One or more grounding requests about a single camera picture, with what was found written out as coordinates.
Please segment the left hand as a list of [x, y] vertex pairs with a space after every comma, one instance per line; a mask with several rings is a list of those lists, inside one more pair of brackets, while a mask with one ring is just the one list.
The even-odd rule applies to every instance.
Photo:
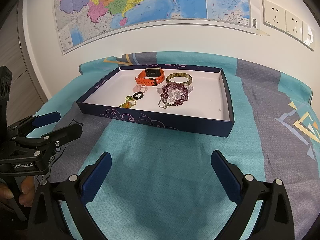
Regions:
[[[35, 196], [35, 183], [33, 176], [25, 177], [21, 182], [21, 195], [19, 203], [24, 207], [31, 207]], [[7, 204], [14, 197], [12, 191], [1, 182], [1, 202]]]

